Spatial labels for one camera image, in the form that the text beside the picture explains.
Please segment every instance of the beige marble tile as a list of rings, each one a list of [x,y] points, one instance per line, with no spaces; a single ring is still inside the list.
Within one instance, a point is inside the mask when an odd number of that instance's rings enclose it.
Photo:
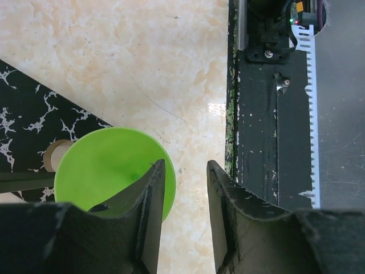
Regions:
[[[214,273],[205,170],[224,164],[227,22],[228,0],[0,1],[1,59],[169,152],[159,273]]]

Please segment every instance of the metal bolt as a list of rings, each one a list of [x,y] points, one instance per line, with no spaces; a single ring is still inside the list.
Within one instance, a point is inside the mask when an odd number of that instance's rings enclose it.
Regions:
[[[270,50],[265,51],[265,57],[266,58],[272,58],[273,56],[274,56],[274,54]]]

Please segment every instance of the green plastic cup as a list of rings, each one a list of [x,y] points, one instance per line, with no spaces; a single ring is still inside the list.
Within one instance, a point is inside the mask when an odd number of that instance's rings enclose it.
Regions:
[[[96,130],[73,144],[55,175],[55,200],[88,211],[137,181],[159,159],[165,160],[165,220],[176,190],[172,162],[158,141],[130,128]]]

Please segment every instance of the white crack pattern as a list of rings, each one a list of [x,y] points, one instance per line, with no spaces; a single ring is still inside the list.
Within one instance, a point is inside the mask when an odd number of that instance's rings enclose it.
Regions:
[[[0,143],[0,154],[6,157],[7,162],[10,164],[11,171],[13,171],[13,166],[15,163],[15,159],[13,158],[13,153],[11,152],[11,150],[9,150],[9,146],[12,141],[13,141],[12,139],[9,139],[7,143]]]
[[[42,129],[42,127],[43,127],[43,123],[44,123],[44,121],[46,120],[46,115],[48,114],[48,113],[51,113],[52,111],[54,111],[54,110],[58,110],[58,108],[56,108],[55,106],[51,106],[50,104],[49,104],[49,102],[47,101],[48,100],[48,98],[49,97],[51,97],[51,96],[54,96],[54,97],[56,97],[56,93],[55,92],[53,92],[53,91],[51,91],[51,92],[49,92],[48,93],[48,95],[45,95],[44,97],[43,97],[43,99],[44,99],[44,102],[45,102],[45,104],[47,105],[47,107],[48,107],[48,110],[47,110],[47,112],[42,116],[42,117],[40,117],[39,118],[39,121],[38,122],[36,122],[36,123],[32,123],[32,124],[30,124],[27,128],[23,128],[24,130],[29,130],[29,131],[32,131],[32,130],[36,130],[37,132],[37,134],[40,132],[40,130]]]
[[[4,72],[0,72],[0,79],[3,80],[9,87],[12,87],[13,89],[17,89],[17,87],[11,86],[8,81],[6,80],[6,78],[9,76],[9,74],[11,74],[12,72],[15,72],[17,70],[9,70],[8,67],[6,67],[7,71]]]
[[[8,132],[15,132],[15,130],[10,128],[10,126],[15,123],[15,120],[7,120],[6,118],[7,114],[9,114],[8,109],[6,107],[3,107],[2,113],[0,113],[0,120],[1,120],[0,129],[3,128],[5,130],[5,135]]]
[[[74,111],[76,111],[78,114],[82,114],[82,116],[80,118],[77,118],[74,123],[72,124],[72,127],[69,128],[65,123],[64,121],[61,119],[61,122],[62,122],[62,129],[61,131],[67,131],[70,135],[70,141],[72,142],[75,142],[78,140],[78,138],[76,137],[75,135],[75,127],[76,127],[76,124],[78,121],[81,121],[81,120],[86,120],[89,115],[90,115],[90,112],[86,111],[86,110],[77,110],[76,108],[72,108]]]

